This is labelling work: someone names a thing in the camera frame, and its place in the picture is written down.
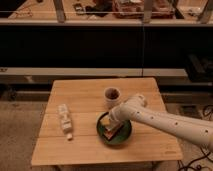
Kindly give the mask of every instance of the gray floor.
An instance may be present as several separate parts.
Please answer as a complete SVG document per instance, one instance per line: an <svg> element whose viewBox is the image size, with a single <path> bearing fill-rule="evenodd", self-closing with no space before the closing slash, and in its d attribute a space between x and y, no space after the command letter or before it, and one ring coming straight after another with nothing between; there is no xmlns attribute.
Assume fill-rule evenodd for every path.
<svg viewBox="0 0 213 171"><path fill-rule="evenodd" d="M0 170L8 171L51 171L51 167L31 167L30 161L36 143L39 128L41 126L44 109L47 104L49 92L18 92L17 96L11 100L7 92L1 95L0 101ZM167 109L171 113L179 113L177 103L166 103ZM183 163L202 156L200 149L188 142L179 140L184 159ZM213 164L202 160L195 165L201 164L213 169ZM132 165L105 165L105 166L76 166L61 167L62 170L122 170L139 171L150 168L148 164ZM178 170L176 161L168 161L159 165L158 171Z"/></svg>

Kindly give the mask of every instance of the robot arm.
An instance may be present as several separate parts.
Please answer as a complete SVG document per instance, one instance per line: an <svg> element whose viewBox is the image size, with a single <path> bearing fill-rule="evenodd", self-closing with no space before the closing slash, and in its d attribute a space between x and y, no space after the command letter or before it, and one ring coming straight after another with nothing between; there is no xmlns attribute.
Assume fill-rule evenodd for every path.
<svg viewBox="0 0 213 171"><path fill-rule="evenodd" d="M112 108L109 111L111 128L125 120L132 120L185 139L213 152L213 123L211 121L156 112L145 108L145 104L145 98L136 94Z"/></svg>

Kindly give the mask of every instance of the green bowl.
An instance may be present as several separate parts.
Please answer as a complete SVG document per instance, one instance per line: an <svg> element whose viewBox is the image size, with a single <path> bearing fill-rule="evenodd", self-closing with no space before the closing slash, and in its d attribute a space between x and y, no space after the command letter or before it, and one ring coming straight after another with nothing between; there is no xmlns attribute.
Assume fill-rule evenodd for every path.
<svg viewBox="0 0 213 171"><path fill-rule="evenodd" d="M116 133L116 135L111 139L108 140L104 135L104 131L106 130L104 126L100 123L100 120L105 116L108 115L108 112L102 114L97 122L97 132L101 140L107 145L119 145L126 141L132 132L132 125L129 120L124 122L122 128Z"/></svg>

